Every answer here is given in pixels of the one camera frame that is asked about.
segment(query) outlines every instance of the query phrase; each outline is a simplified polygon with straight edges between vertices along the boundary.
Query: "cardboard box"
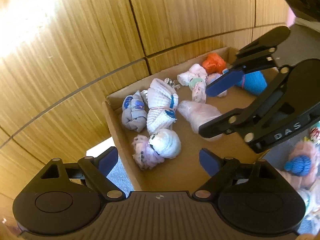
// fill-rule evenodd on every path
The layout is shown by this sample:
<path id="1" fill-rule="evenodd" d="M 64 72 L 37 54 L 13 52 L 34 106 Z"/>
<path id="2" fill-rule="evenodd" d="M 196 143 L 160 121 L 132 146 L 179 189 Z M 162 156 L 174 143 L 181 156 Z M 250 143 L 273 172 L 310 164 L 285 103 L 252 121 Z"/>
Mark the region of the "cardboard box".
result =
<path id="1" fill-rule="evenodd" d="M 214 52 L 218 53 L 226 61 L 233 57 L 233 55 L 229 55 L 229 48 L 217 49 Z M 138 133 L 127 130 L 121 124 L 121 106 L 124 98 L 127 95 L 134 94 L 137 90 L 148 89 L 154 78 L 164 80 L 168 77 L 176 80 L 177 74 L 189 70 L 195 63 L 202 63 L 206 59 L 207 54 L 208 53 L 135 82 L 109 95 L 106 101 L 103 102 L 110 133 L 135 190 L 188 190 L 190 193 L 194 192 L 209 179 L 208 174 L 199 163 L 199 150 L 201 148 L 207 148 L 222 158 L 227 156 L 235 157 L 242 163 L 254 163 L 260 156 L 253 152 L 237 133 L 228 136 L 223 135 L 221 139 L 215 142 L 204 140 L 199 135 L 193 133 L 189 122 L 187 122 L 179 112 L 176 112 L 177 121 L 173 124 L 173 130 L 178 134 L 182 144 L 180 154 L 176 158 L 172 160 L 166 159 L 164 163 L 158 164 L 152 170 L 146 171 L 141 171 L 132 158 L 134 151 L 131 143 Z M 264 75 L 267 81 L 270 81 L 275 77 L 276 71 L 267 70 L 264 72 Z M 182 100 L 191 100 L 189 87 L 181 87 L 177 91 L 177 94 L 179 95 L 179 102 Z M 224 114 L 234 108 L 245 108 L 252 103 L 254 99 L 255 96 L 235 86 L 228 90 L 226 97 L 207 97 L 206 103 L 217 107 L 219 111 Z M 140 134 L 148 136 L 147 129 L 145 128 Z"/>

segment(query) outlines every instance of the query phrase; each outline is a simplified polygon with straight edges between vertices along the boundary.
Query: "triangular cutout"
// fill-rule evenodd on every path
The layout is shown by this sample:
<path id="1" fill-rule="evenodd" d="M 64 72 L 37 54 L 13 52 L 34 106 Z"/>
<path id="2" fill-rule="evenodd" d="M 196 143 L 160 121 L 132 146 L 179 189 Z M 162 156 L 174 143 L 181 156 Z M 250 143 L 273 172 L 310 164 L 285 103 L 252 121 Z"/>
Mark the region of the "triangular cutout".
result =
<path id="1" fill-rule="evenodd" d="M 53 179 L 59 177 L 58 166 L 56 164 L 52 164 L 45 174 L 41 176 L 41 179 Z"/>

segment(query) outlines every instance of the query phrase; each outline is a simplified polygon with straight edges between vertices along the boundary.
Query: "round joint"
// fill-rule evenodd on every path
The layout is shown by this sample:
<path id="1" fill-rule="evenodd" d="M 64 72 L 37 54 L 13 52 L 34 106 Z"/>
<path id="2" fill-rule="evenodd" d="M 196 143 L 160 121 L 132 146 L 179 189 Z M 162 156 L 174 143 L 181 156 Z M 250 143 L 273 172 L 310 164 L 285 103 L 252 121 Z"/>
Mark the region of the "round joint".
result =
<path id="1" fill-rule="evenodd" d="M 288 71 L 289 71 L 289 68 L 283 67 L 283 68 L 280 70 L 280 73 L 286 74 L 286 73 L 288 73 Z"/>
<path id="2" fill-rule="evenodd" d="M 108 193 L 107 193 L 107 196 L 109 198 L 119 198 L 122 196 L 122 192 L 119 191 L 119 190 L 110 190 Z"/>
<path id="3" fill-rule="evenodd" d="M 198 198 L 208 198 L 208 197 L 210 197 L 211 193 L 207 190 L 198 190 L 198 191 L 196 191 L 195 195 Z"/>
<path id="4" fill-rule="evenodd" d="M 251 142 L 254 138 L 254 133 L 250 132 L 250 133 L 247 133 L 244 137 L 244 141 L 245 142 Z"/>
<path id="5" fill-rule="evenodd" d="M 237 117 L 234 115 L 229 118 L 229 123 L 234 123 L 237 120 Z"/>

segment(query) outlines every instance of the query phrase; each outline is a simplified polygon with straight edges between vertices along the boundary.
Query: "ribbed black surface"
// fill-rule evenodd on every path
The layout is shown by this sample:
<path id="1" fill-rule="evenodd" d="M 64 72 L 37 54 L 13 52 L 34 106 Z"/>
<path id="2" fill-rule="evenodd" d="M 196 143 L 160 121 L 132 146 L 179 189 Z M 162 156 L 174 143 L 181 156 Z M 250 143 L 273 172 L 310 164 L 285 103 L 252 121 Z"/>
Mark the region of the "ribbed black surface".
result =
<path id="1" fill-rule="evenodd" d="M 23 233 L 27 240 L 48 239 Z M 295 234 L 276 240 L 295 239 Z M 209 203 L 193 201 L 186 192 L 133 192 L 124 201 L 109 203 L 86 228 L 57 240 L 258 240 L 226 225 Z"/>

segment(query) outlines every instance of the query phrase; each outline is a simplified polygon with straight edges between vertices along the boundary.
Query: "floor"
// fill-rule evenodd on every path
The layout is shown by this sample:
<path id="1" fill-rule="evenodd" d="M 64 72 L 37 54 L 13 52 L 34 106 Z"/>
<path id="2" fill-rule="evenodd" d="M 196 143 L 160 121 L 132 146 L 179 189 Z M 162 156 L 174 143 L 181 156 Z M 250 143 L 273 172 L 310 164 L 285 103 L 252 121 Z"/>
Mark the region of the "floor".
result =
<path id="1" fill-rule="evenodd" d="M 115 146 L 112 137 L 89 149 L 87 151 L 87 156 L 97 157 L 111 146 Z M 122 165 L 120 158 L 107 178 L 117 187 L 119 187 L 123 192 L 125 192 L 126 196 L 129 195 L 130 191 L 133 191 L 133 186 L 128 178 L 128 175 Z"/>

